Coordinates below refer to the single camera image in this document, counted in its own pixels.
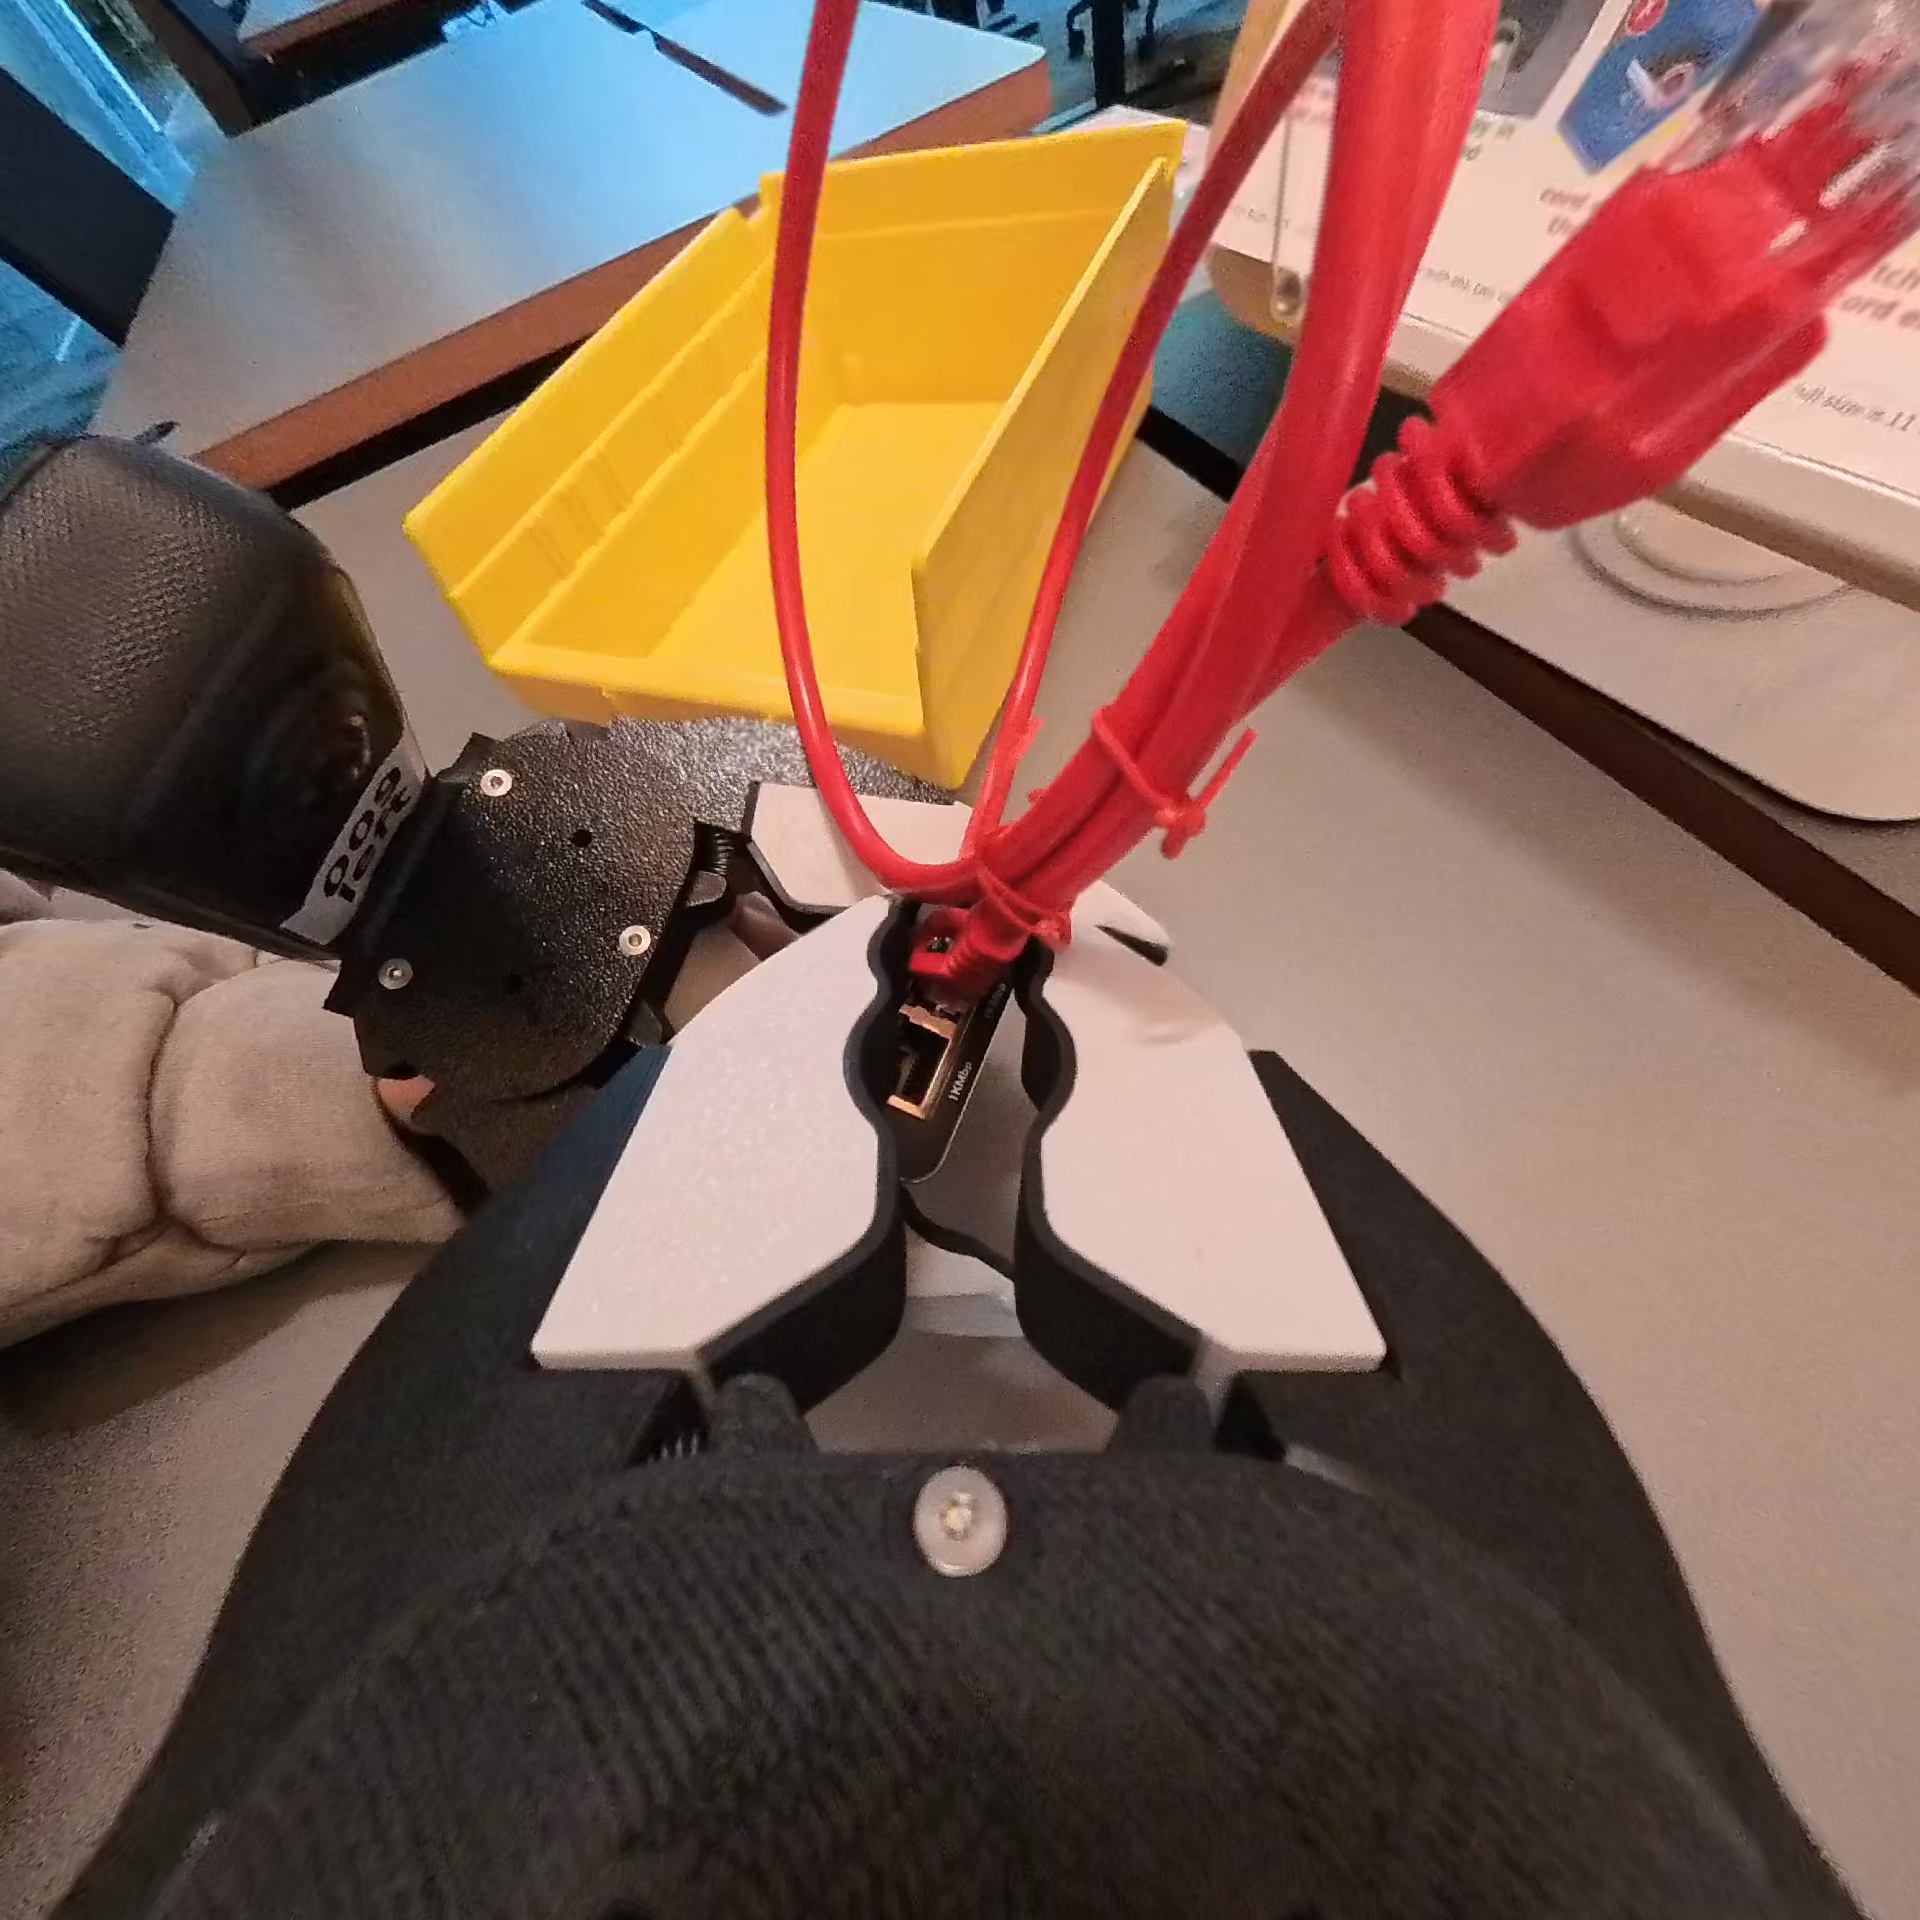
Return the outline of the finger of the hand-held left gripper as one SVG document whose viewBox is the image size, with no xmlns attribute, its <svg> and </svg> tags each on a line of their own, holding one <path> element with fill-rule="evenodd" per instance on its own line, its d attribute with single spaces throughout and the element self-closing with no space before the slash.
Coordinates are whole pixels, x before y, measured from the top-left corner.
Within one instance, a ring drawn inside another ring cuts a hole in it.
<svg viewBox="0 0 1920 1920">
<path fill-rule="evenodd" d="M 926 865 L 962 859 L 976 818 L 966 800 L 947 796 L 869 796 L 869 817 L 907 860 Z M 853 859 L 828 818 L 828 805 L 807 785 L 756 785 L 747 837 L 762 871 L 791 911 L 837 914 L 869 895 L 879 895 L 879 879 Z M 1073 905 L 1073 930 L 1081 936 L 1095 928 L 1140 950 L 1153 966 L 1166 966 L 1172 955 L 1172 930 L 1110 879 L 1095 879 Z"/>
<path fill-rule="evenodd" d="M 968 1252 L 907 1244 L 905 1333 L 1020 1342 L 1017 1280 Z"/>
</svg>

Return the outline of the printed instruction sheet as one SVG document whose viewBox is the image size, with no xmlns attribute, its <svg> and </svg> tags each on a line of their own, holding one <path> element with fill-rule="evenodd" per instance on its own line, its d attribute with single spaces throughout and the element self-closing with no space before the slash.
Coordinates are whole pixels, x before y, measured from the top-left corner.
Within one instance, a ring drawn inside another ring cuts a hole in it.
<svg viewBox="0 0 1920 1920">
<path fill-rule="evenodd" d="M 1916 217 L 1916 3 L 1503 3 L 1477 117 L 1436 236 L 1400 316 L 1391 368 L 1427 382 L 1637 171 L 1787 136 L 1859 72 L 1848 157 L 1820 210 L 1907 192 Z M 1849 271 L 1809 375 L 1766 397 L 1738 443 L 1916 496 L 1916 232 Z"/>
</svg>

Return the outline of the grey table with orange edge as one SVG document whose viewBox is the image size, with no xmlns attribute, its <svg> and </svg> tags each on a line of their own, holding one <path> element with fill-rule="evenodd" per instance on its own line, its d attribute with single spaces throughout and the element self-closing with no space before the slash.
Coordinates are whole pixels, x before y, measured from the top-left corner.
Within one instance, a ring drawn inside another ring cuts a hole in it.
<svg viewBox="0 0 1920 1920">
<path fill-rule="evenodd" d="M 256 490 L 511 403 L 783 168 L 813 3 L 532 3 L 228 139 L 93 413 Z"/>
</svg>

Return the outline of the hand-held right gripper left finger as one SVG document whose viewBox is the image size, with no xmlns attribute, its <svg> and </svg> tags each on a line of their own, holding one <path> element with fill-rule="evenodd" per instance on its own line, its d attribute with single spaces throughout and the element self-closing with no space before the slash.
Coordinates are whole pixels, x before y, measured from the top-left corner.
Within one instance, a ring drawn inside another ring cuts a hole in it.
<svg viewBox="0 0 1920 1920">
<path fill-rule="evenodd" d="M 538 1329 L 539 1368 L 828 1399 L 895 1342 L 905 1215 L 875 1083 L 905 936 L 905 905 L 860 901 L 665 1046 Z"/>
</svg>

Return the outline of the white stand base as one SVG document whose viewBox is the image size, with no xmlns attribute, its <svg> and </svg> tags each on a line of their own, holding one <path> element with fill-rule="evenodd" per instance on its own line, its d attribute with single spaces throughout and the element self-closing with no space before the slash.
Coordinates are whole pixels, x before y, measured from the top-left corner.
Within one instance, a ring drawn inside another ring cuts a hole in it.
<svg viewBox="0 0 1920 1920">
<path fill-rule="evenodd" d="M 1446 606 L 1809 813 L 1920 817 L 1920 613 L 1637 502 L 1525 531 Z"/>
</svg>

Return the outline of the yellow plastic bin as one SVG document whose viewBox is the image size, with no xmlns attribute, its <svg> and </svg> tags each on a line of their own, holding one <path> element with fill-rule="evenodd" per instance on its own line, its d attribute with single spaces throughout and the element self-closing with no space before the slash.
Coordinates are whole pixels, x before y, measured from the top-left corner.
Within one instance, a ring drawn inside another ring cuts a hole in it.
<svg viewBox="0 0 1920 1920">
<path fill-rule="evenodd" d="M 828 168 L 795 531 L 844 745 L 968 778 L 1183 144 L 1183 121 L 1131 112 Z M 786 718 L 763 547 L 780 188 L 707 217 L 403 524 L 479 661 L 539 711 Z"/>
</svg>

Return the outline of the black ethernet splitter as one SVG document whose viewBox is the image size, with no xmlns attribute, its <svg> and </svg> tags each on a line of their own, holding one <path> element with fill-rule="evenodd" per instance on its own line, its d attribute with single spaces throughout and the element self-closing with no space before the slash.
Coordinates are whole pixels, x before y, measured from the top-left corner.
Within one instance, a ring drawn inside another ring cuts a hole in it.
<svg viewBox="0 0 1920 1920">
<path fill-rule="evenodd" d="M 905 977 L 895 1018 L 879 1024 L 885 1038 L 875 1046 L 875 1098 L 905 1189 L 926 1182 L 947 1165 L 996 1028 L 1017 1008 L 1017 977 L 1020 975 L 1004 975 L 978 999 L 962 999 L 926 975 Z"/>
</svg>

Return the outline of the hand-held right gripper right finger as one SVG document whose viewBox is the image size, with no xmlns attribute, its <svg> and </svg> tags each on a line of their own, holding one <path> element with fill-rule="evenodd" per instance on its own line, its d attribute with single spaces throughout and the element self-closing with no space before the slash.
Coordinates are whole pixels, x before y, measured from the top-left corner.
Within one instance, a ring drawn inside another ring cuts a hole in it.
<svg viewBox="0 0 1920 1920">
<path fill-rule="evenodd" d="M 1017 982 L 1033 1130 L 1017 1318 L 1095 1402 L 1188 1381 L 1376 1375 L 1376 1309 L 1239 1035 L 1166 962 L 1081 922 Z"/>
</svg>

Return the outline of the person's left forearm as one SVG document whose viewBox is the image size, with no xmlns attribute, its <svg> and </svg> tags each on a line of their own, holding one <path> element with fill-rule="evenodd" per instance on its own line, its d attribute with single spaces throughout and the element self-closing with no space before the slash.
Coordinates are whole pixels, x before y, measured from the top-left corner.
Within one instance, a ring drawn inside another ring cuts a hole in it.
<svg viewBox="0 0 1920 1920">
<path fill-rule="evenodd" d="M 445 1244 L 447 1178 L 375 1098 L 331 971 L 0 879 L 0 1342 L 324 1244 Z"/>
</svg>

